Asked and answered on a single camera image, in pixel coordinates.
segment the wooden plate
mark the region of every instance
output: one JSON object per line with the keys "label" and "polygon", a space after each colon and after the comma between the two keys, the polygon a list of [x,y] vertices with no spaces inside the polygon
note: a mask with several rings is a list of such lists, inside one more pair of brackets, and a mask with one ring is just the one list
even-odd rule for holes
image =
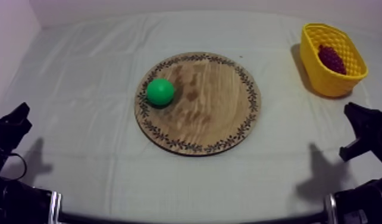
{"label": "wooden plate", "polygon": [[[153,108],[146,88],[155,78],[176,89],[165,108]],[[191,52],[168,58],[142,79],[135,97],[136,120],[161,148],[182,155],[212,155],[229,150],[252,131],[261,95],[252,76],[234,61]]]}

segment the yellow basket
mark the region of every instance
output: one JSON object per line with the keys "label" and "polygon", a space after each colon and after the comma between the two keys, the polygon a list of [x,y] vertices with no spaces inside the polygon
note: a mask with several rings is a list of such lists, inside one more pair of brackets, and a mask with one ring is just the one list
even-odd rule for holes
{"label": "yellow basket", "polygon": [[[328,69],[320,61],[320,45],[334,48],[344,62],[347,75]],[[303,26],[300,57],[312,87],[328,97],[348,94],[368,73],[365,62],[348,35],[326,24],[308,23]]]}

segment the table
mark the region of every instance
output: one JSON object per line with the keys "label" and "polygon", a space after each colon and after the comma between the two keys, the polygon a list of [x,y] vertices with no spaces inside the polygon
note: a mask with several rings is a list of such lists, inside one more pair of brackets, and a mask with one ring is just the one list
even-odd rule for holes
{"label": "table", "polygon": [[[382,177],[371,153],[343,163],[355,139],[348,102],[382,109],[382,34],[347,32],[369,68],[353,94],[313,94],[299,58],[312,20],[235,11],[128,15],[41,31],[0,105],[22,101],[33,129],[17,152],[23,181],[61,192],[64,211],[154,222],[248,221],[311,213],[328,193]],[[147,140],[134,118],[145,73],[175,54],[208,51],[240,63],[262,95],[259,121],[236,148],[190,158]],[[11,158],[4,174],[20,173]]]}

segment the green ball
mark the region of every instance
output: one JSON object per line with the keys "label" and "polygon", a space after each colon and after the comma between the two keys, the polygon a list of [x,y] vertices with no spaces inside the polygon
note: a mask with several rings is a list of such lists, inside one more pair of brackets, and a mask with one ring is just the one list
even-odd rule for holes
{"label": "green ball", "polygon": [[166,105],[174,96],[174,87],[166,79],[154,79],[146,88],[146,97],[155,105]]}

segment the grapes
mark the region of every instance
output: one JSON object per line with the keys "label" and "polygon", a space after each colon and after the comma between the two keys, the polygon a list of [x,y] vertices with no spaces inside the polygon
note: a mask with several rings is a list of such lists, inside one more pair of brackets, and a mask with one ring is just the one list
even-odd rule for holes
{"label": "grapes", "polygon": [[338,56],[334,48],[330,46],[319,46],[319,58],[320,61],[330,70],[335,71],[336,73],[346,74],[346,69],[344,62]]}

